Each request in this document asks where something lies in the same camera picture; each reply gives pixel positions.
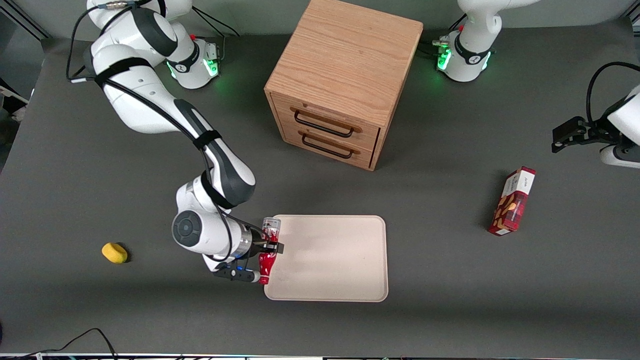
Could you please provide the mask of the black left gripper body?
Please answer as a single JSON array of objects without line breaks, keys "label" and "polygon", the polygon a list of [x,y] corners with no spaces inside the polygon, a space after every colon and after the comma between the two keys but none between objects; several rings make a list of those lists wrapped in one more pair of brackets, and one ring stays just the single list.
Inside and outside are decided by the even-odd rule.
[{"label": "black left gripper body", "polygon": [[589,121],[587,125],[589,129],[584,137],[586,144],[619,144],[619,130],[606,117]]}]

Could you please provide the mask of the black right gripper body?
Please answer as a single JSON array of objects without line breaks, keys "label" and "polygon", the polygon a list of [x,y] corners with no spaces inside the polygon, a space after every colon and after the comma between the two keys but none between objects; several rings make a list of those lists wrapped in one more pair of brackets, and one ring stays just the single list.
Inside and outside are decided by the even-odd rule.
[{"label": "black right gripper body", "polygon": [[249,251],[247,251],[247,259],[253,258],[258,255],[264,248],[265,245],[269,242],[265,239],[265,234],[263,232],[250,232],[251,235],[251,243]]}]

